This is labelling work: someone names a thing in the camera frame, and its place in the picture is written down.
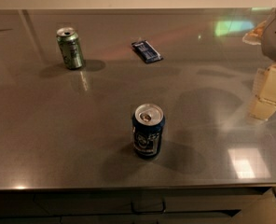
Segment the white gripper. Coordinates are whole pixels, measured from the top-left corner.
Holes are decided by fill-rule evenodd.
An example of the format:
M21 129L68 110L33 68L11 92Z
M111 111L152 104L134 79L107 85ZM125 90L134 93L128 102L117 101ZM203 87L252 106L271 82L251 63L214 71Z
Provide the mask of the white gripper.
M262 53L276 61L276 8L266 21L260 22L244 35L242 41L260 45ZM248 114L253 119L268 120L276 112L276 62L266 69L259 68L255 74L253 97Z

